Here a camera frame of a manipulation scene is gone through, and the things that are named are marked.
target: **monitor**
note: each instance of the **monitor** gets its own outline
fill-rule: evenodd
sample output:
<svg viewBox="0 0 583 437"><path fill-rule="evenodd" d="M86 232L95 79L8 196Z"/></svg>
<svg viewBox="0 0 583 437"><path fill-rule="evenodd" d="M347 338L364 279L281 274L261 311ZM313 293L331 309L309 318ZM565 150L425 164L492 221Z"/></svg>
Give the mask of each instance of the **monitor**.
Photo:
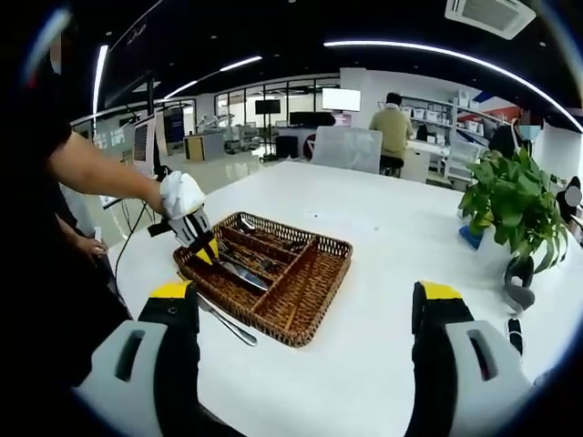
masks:
<svg viewBox="0 0 583 437"><path fill-rule="evenodd" d="M361 92L357 89L323 88L322 109L360 111Z"/></svg>
<svg viewBox="0 0 583 437"><path fill-rule="evenodd" d="M255 100L255 114L280 114L280 99L273 100Z"/></svg>
<svg viewBox="0 0 583 437"><path fill-rule="evenodd" d="M134 167L145 176L154 176L154 146L156 141L156 117L151 115L138 122L134 130Z"/></svg>

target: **cutlery tray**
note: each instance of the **cutlery tray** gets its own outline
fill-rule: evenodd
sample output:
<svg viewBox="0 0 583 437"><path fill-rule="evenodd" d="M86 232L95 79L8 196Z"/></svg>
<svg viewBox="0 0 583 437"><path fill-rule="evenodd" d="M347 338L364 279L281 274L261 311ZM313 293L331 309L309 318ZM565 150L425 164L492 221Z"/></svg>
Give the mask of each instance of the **cutlery tray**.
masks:
<svg viewBox="0 0 583 437"><path fill-rule="evenodd" d="M240 230L245 219L255 230ZM180 272L199 292L235 319L288 346L309 343L350 266L352 246L281 223L237 212L213 227L228 251L220 259L239 264L269 287L263 291L187 248L174 252Z"/></svg>

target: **floor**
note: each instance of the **floor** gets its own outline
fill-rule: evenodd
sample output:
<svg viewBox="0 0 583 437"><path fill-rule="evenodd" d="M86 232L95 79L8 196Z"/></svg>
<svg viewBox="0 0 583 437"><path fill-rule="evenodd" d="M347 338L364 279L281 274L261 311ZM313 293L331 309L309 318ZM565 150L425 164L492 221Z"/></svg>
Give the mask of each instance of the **floor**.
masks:
<svg viewBox="0 0 583 437"><path fill-rule="evenodd" d="M260 171L266 166L274 163L262 164L260 157L263 155L262 148L252 152L239 153L237 155L227 155L225 158L211 162L190 163L183 154L162 158L162 164L168 165L173 170L180 170L191 174L199 183L200 189L209 194L219 188L242 179ZM118 202L114 206L103 209L99 196L86 196L88 215L95 226L101 227L102 239L109 246L114 246L129 234L129 226L134 226L142 210L142 202L135 199L124 200L123 204ZM154 213L147 208L142 214L136 229L149 226L159 217L154 217Z"/></svg>

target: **ceiling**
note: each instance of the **ceiling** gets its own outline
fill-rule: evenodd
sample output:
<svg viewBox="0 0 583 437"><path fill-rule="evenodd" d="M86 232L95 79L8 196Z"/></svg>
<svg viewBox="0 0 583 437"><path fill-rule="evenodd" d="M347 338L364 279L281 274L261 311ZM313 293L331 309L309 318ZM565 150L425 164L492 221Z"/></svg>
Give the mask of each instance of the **ceiling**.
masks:
<svg viewBox="0 0 583 437"><path fill-rule="evenodd" d="M102 44L112 47L156 1L101 0L91 2L92 7L87 3L74 2L77 42L71 65L64 66L72 118L90 113L98 47ZM145 100L145 93L130 91L146 75L153 75L160 82L155 98L163 98L177 87L223 66L259 55L263 56L260 62L200 80L179 96L358 66L438 77L482 89L541 115L552 114L549 104L527 88L466 61L402 48L322 46L325 41L350 39L394 40L455 50L522 76L564 107L581 108L581 94L573 75L553 33L541 18L507 41L446 20L445 3L446 0L359 0L344 4L338 0L165 0L147 15L142 47L124 45L124 40L110 51L102 81L105 97L99 108L105 107L106 97L114 95L115 106ZM580 2L557 2L570 32L577 30L573 24L583 18L582 7L576 3ZM130 82L133 83L127 92L119 94Z"/></svg>

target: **potted plant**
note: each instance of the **potted plant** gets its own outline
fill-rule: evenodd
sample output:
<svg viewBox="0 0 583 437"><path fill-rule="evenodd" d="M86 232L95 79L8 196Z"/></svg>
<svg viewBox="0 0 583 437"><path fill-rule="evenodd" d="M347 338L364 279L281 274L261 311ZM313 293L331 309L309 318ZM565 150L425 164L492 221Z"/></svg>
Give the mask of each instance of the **potted plant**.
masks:
<svg viewBox="0 0 583 437"><path fill-rule="evenodd" d="M498 249L506 253L501 263L507 264L515 256L527 259L545 244L535 273L555 266L563 258L561 240L566 250L568 231L549 190L548 174L524 149L512 159L496 151L486 152L468 168L476 183L464 194L459 208L463 217L471 217L470 232L484 233L481 246L493 233Z"/></svg>

